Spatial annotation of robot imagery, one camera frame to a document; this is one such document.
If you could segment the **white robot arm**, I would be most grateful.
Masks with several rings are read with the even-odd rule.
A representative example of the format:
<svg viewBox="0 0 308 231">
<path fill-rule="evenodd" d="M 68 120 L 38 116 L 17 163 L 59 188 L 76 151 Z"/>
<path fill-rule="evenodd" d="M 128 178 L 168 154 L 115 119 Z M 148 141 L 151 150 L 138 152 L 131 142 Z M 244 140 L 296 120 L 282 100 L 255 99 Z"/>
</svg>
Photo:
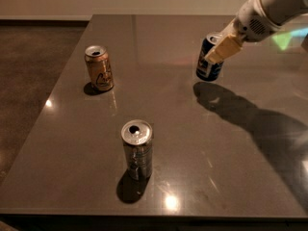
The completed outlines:
<svg viewBox="0 0 308 231">
<path fill-rule="evenodd" d="M 308 0 L 247 0 L 221 31 L 221 39 L 205 60 L 210 64 L 223 62 L 240 52 L 245 42 L 262 41 L 307 12 Z"/>
</svg>

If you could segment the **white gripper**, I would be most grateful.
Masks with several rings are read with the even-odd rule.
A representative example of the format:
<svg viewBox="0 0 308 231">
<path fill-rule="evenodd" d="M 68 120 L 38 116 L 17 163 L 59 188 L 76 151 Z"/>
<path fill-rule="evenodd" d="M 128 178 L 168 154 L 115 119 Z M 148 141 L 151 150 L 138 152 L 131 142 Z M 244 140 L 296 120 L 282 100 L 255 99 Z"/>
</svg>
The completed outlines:
<svg viewBox="0 0 308 231">
<path fill-rule="evenodd" d="M 261 0 L 247 0 L 232 20 L 220 33 L 218 43 L 205 56 L 210 64 L 224 62 L 243 48 L 243 41 L 258 42 L 276 33 L 281 28 L 265 12 Z"/>
</svg>

